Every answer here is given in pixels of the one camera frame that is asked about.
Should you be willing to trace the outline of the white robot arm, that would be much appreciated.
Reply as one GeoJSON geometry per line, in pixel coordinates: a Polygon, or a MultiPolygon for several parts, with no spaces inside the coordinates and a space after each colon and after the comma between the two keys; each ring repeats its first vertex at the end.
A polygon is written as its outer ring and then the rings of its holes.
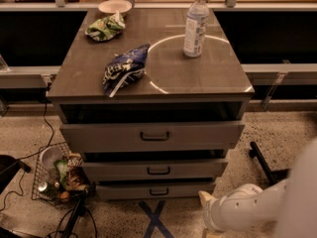
{"type": "Polygon", "coordinates": [[[246,231],[274,222],[272,238],[317,238],[317,139],[277,184],[261,189],[246,183],[220,198],[201,190],[199,198],[211,231],[246,231]]]}

